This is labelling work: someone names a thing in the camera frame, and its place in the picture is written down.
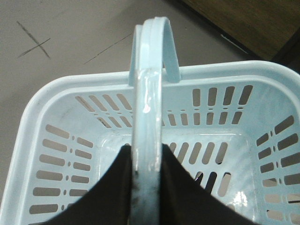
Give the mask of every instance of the wooden surface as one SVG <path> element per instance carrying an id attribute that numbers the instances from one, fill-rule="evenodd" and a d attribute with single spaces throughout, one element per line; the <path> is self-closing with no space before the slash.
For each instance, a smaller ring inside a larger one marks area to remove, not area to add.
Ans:
<path id="1" fill-rule="evenodd" d="M 300 37 L 300 0 L 183 0 L 265 60 L 284 55 Z"/>

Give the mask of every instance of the floor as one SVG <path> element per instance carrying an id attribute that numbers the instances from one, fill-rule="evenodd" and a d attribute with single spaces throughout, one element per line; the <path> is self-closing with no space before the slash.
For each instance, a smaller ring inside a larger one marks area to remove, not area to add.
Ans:
<path id="1" fill-rule="evenodd" d="M 167 16 L 180 66 L 251 59 L 205 22 L 164 0 L 0 3 L 0 200 L 31 97 L 62 76 L 128 71 L 136 24 Z"/>

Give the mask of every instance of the basket handle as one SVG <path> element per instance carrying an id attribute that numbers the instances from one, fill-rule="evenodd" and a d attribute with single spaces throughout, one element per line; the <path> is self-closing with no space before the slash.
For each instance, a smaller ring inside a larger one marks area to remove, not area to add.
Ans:
<path id="1" fill-rule="evenodd" d="M 129 85 L 135 84 L 133 176 L 130 224 L 159 224 L 162 69 L 170 82 L 180 81 L 170 21 L 146 20 L 135 28 Z"/>

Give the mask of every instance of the scratch mark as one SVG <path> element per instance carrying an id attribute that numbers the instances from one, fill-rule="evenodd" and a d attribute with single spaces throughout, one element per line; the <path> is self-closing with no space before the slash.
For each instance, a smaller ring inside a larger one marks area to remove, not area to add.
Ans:
<path id="1" fill-rule="evenodd" d="M 20 24 L 19 21 L 17 21 L 17 23 L 20 25 L 20 27 L 23 29 L 23 31 L 26 32 L 26 34 L 42 49 L 42 51 L 45 53 L 45 55 L 50 58 L 50 56 L 48 55 L 48 53 L 46 52 L 46 50 L 43 48 L 43 46 L 38 42 L 38 40 L 36 40 L 33 35 L 22 25 Z"/>
<path id="2" fill-rule="evenodd" d="M 35 49 L 35 48 L 37 48 L 37 47 L 40 47 L 42 44 L 46 43 L 46 42 L 49 41 L 49 40 L 50 40 L 50 38 L 48 38 L 46 41 L 40 43 L 39 45 L 37 45 L 37 46 L 35 46 L 35 47 L 33 47 L 33 48 L 31 48 L 31 49 L 29 49 L 29 50 L 23 52 L 21 55 L 18 56 L 18 58 L 20 58 L 20 57 L 26 55 L 27 53 L 31 52 L 33 49 Z"/>
<path id="3" fill-rule="evenodd" d="M 94 58 L 96 58 L 97 56 L 99 56 L 100 54 L 102 54 L 103 52 L 105 52 L 106 50 L 110 49 L 110 48 L 113 47 L 114 45 L 116 45 L 116 44 L 118 44 L 119 42 L 123 41 L 124 39 L 128 38 L 130 35 L 132 35 L 132 33 L 131 33 L 131 34 L 128 34 L 127 36 L 125 36 L 125 37 L 122 38 L 121 40 L 117 41 L 116 43 L 114 43 L 114 44 L 108 46 L 106 49 L 104 49 L 103 51 L 99 52 L 96 56 L 94 56 L 94 57 L 91 58 L 90 60 L 86 61 L 86 62 L 84 63 L 84 65 L 87 64 L 89 61 L 93 60 Z"/>

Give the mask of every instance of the light blue basket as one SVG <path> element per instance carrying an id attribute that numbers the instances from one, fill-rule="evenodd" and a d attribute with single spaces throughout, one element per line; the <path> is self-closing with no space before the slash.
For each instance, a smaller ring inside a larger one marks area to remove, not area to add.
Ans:
<path id="1" fill-rule="evenodd" d="M 169 21 L 155 18 L 136 27 L 128 75 L 63 77 L 32 98 L 15 143 L 1 225 L 38 224 L 65 210 L 126 143 L 140 175 L 133 197 L 142 202 L 132 208 L 131 224 L 148 218 L 155 224 L 158 195 L 149 188 L 158 189 L 161 142 L 236 212 L 264 225 L 300 224 L 297 73 L 265 61 L 178 70 Z"/>

